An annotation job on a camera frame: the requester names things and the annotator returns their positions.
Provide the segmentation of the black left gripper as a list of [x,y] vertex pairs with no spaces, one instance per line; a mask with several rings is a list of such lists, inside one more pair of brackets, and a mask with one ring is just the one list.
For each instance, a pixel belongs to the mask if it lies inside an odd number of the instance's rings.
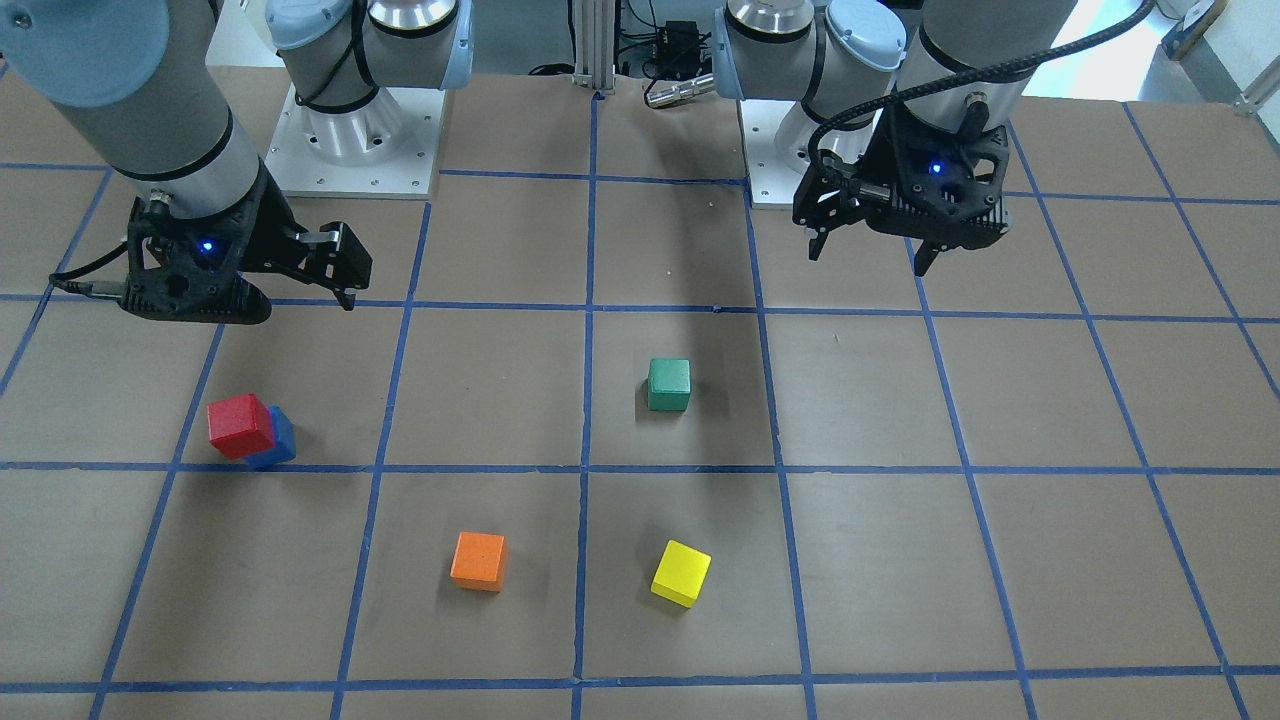
[[[792,197],[791,222],[806,232],[810,261],[818,261],[832,231],[864,222],[872,209],[890,200],[884,181],[865,179],[861,158],[870,146],[878,117],[854,120],[824,135],[818,149],[809,142],[819,123],[805,110],[790,113],[790,168],[800,179]],[[913,273],[923,278],[943,245],[923,240],[913,256]]]

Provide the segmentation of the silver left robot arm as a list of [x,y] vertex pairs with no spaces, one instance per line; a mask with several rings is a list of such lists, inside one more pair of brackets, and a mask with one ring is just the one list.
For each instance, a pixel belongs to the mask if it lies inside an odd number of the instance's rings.
[[[924,275],[955,249],[1009,232],[1009,118],[1071,1],[727,1],[714,15],[716,92],[740,104],[749,184],[787,210],[818,259],[864,223],[918,241]],[[991,79],[864,110],[864,102],[968,70]]]

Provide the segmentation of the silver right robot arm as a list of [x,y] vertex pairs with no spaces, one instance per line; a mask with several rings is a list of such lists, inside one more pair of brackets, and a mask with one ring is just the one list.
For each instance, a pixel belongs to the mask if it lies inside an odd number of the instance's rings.
[[[343,222],[311,231],[206,65],[219,1],[5,1],[3,55],[136,190],[125,238],[50,283],[160,322],[259,324],[252,273],[352,310],[372,258]],[[410,150],[393,92],[467,85],[470,1],[270,1],[294,136],[325,170],[383,168]]]

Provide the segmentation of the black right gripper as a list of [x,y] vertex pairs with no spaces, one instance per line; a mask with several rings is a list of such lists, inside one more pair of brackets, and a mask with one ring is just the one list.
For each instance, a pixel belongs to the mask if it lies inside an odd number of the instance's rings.
[[372,256],[355,231],[344,222],[330,222],[316,231],[301,225],[262,163],[253,188],[260,195],[244,269],[319,284],[338,296],[344,311],[353,311],[357,292],[370,286],[372,274]]

